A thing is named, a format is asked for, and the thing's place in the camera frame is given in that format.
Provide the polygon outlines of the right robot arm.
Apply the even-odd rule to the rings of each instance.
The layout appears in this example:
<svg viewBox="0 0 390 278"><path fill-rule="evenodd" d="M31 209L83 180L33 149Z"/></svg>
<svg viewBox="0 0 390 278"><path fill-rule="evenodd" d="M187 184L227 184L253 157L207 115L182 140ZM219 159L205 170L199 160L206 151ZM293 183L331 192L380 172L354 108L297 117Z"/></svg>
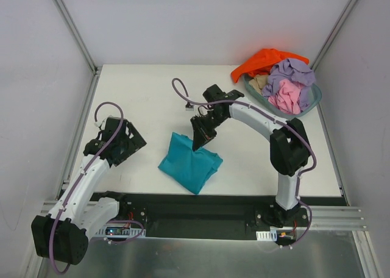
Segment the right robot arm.
<svg viewBox="0 0 390 278"><path fill-rule="evenodd" d="M298 201L299 177L308 163L312 150L301 120L285 120L273 116L252 104L243 93L222 91L216 84L208 87L203 97L208 111L191 119L194 151L200 149L217 136L216 128L225 120L240 121L270 144L270 161L278 172L278 187L274 205L262 214L262 220L269 226L288 226L300 209Z"/></svg>

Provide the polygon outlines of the teal t shirt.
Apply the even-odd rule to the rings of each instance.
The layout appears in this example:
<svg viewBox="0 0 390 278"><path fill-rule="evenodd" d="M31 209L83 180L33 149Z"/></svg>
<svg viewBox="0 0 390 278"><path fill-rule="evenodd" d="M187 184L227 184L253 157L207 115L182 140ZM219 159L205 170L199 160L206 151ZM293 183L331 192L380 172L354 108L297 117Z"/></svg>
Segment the teal t shirt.
<svg viewBox="0 0 390 278"><path fill-rule="evenodd" d="M198 195L209 178L218 172L223 159L204 148L192 150L193 141L173 132L166 156L158 168L183 188Z"/></svg>

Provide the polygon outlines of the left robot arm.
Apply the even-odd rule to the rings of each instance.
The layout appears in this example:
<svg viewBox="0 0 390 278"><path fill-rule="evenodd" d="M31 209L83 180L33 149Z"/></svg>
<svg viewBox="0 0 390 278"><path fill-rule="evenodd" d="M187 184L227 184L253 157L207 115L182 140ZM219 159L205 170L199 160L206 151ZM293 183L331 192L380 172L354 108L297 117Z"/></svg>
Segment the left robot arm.
<svg viewBox="0 0 390 278"><path fill-rule="evenodd" d="M35 252L39 257L77 265L88 244L110 220L129 221L130 207L124 193L106 191L91 209L95 189L113 167L119 166L146 145L134 125L109 117L96 138L85 145L75 178L46 216L31 224Z"/></svg>

